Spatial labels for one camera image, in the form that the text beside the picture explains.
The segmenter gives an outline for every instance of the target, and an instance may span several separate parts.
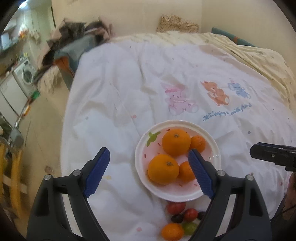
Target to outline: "pink plate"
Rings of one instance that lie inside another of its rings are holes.
[[[176,182],[166,186],[152,183],[147,175],[148,164],[153,157],[165,154],[162,149],[162,138],[166,132],[172,129],[185,130],[190,137],[201,135],[207,141],[206,149],[201,153],[206,161],[210,161],[214,167],[221,169],[221,157],[215,140],[204,129],[193,123],[183,120],[168,120],[153,126],[140,139],[135,153],[135,166],[141,182],[154,195],[172,202],[186,202],[195,200],[203,195],[197,180],[183,183],[177,179]],[[182,155],[175,160],[180,165],[188,161],[187,155]]]

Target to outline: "person's hand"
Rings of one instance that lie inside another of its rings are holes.
[[[289,179],[288,192],[287,197],[285,199],[285,206],[283,211],[287,210],[288,208],[291,208],[294,205],[296,205],[296,172],[293,172]],[[293,215],[295,209],[296,207],[283,213],[283,218],[285,220],[289,220]]]

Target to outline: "red cherry tomato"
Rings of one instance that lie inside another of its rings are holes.
[[[186,207],[185,202],[170,202],[167,205],[168,213],[171,215],[180,214]]]
[[[195,219],[197,219],[198,211],[194,208],[189,208],[184,213],[184,221],[186,222],[192,222]]]

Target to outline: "washing machine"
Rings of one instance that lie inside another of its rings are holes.
[[[36,69],[32,66],[28,58],[17,66],[12,73],[18,85],[28,98],[37,90],[37,87],[32,84],[35,73]]]

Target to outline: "plate rim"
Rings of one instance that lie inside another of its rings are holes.
[[[168,197],[164,197],[160,194],[157,194],[155,193],[154,190],[151,190],[150,186],[148,184],[146,184],[146,180],[143,180],[144,177],[142,175],[139,174],[139,172],[141,172],[141,167],[139,166],[140,165],[140,161],[137,161],[137,156],[139,154],[139,149],[140,149],[140,143],[143,141],[143,139],[146,137],[146,135],[151,132],[152,129],[156,128],[157,126],[160,126],[160,125],[164,125],[164,124],[173,124],[175,123],[183,123],[184,125],[187,125],[187,126],[194,126],[195,128],[198,128],[198,129],[201,129],[203,132],[205,132],[206,135],[208,135],[209,138],[211,138],[211,141],[213,142],[213,145],[214,145],[214,148],[216,149],[216,153],[218,153],[218,163],[219,163],[219,168],[221,169],[221,154],[220,154],[220,150],[219,150],[219,147],[216,143],[216,141],[214,140],[214,138],[205,130],[203,129],[202,127],[200,127],[199,125],[197,124],[194,124],[192,122],[189,122],[189,121],[185,121],[185,120],[167,120],[167,121],[163,121],[163,122],[160,122],[160,123],[157,123],[155,125],[153,125],[151,128],[149,128],[143,135],[142,137],[140,138],[138,144],[137,144],[137,147],[136,147],[136,150],[135,150],[135,168],[136,168],[136,171],[137,171],[137,174],[140,178],[140,181],[142,182],[142,184],[152,193],[154,194],[155,196],[161,198],[161,199],[164,199],[164,200],[167,200],[167,201],[171,201],[171,202],[187,202],[187,201],[192,201],[192,200],[196,200],[198,198],[200,198],[201,196],[203,196],[203,194],[197,198],[193,198],[193,199],[184,199],[184,200],[173,200],[171,198],[168,198]]]

